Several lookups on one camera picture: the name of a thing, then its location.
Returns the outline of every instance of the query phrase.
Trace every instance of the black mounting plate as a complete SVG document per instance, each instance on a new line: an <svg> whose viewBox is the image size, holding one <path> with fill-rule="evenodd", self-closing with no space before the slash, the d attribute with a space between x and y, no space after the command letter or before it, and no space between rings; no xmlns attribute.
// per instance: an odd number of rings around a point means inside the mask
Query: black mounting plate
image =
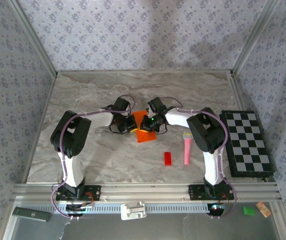
<svg viewBox="0 0 286 240"><path fill-rule="evenodd" d="M221 191L218 191L214 196L210 197L205 191L204 184L192 184L188 186L189 199L191 201L197 200L217 200L222 198L222 194L226 194L228 200L234 200L234 194L230 185L225 184Z"/></svg>
<svg viewBox="0 0 286 240"><path fill-rule="evenodd" d="M101 195L101 186L100 185L84 185L83 194L80 195L80 197L76 198L74 195L69 194L68 191L64 191L60 187L57 190L56 193L56 201L84 201L84 202L90 202L91 197L88 195L85 195L85 193L91 193L93 195L93 201L99 201L100 195Z"/></svg>

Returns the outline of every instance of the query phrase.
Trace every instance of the green sticky note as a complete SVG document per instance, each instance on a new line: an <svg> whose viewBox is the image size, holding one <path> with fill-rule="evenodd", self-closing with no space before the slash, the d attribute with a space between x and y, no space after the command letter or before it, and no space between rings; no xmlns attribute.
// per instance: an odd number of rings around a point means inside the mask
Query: green sticky note
<svg viewBox="0 0 286 240"><path fill-rule="evenodd" d="M246 207L246 206L244 206L243 207L243 213L244 213L244 215L251 215L251 216L255 215L253 207Z"/></svg>

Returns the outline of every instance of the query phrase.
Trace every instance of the wallpaper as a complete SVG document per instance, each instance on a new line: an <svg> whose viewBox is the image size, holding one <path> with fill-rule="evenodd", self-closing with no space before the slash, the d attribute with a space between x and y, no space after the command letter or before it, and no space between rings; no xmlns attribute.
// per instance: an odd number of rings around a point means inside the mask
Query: wallpaper
<svg viewBox="0 0 286 240"><path fill-rule="evenodd" d="M286 0L272 15L240 71L243 97L261 120L286 207Z"/></svg>
<svg viewBox="0 0 286 240"><path fill-rule="evenodd" d="M266 0L19 0L57 71L231 69Z"/></svg>
<svg viewBox="0 0 286 240"><path fill-rule="evenodd" d="M0 0L0 220L20 183L51 76L6 0Z"/></svg>

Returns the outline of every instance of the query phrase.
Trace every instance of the checkered board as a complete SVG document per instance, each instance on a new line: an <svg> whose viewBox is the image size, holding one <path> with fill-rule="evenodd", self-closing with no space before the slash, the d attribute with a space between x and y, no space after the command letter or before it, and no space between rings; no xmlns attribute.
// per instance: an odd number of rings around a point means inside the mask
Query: checkered board
<svg viewBox="0 0 286 240"><path fill-rule="evenodd" d="M222 111L228 128L226 152L232 177L267 178L273 174L253 111Z"/></svg>

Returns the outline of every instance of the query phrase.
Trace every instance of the gray marble surface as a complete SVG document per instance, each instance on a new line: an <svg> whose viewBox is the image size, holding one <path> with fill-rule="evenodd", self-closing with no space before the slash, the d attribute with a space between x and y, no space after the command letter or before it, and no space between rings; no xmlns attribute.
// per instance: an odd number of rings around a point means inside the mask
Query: gray marble surface
<svg viewBox="0 0 286 240"><path fill-rule="evenodd" d="M148 107L156 96L178 98L184 109L210 107L237 110L225 73L62 73L53 93L42 125L27 182L61 181L63 171L50 137L67 110L91 112L113 104L123 94L135 97L135 111ZM165 100L167 106L175 105ZM184 165L183 132L186 128L169 126L157 140L138 143L135 133L119 135L107 127L89 133L83 151L78 155L87 183L120 182L202 182L205 174L203 153L195 143L191 147L190 165ZM172 166L164 166L164 152L171 152ZM230 171L226 156L224 172ZM251 181L235 178L233 181Z"/></svg>

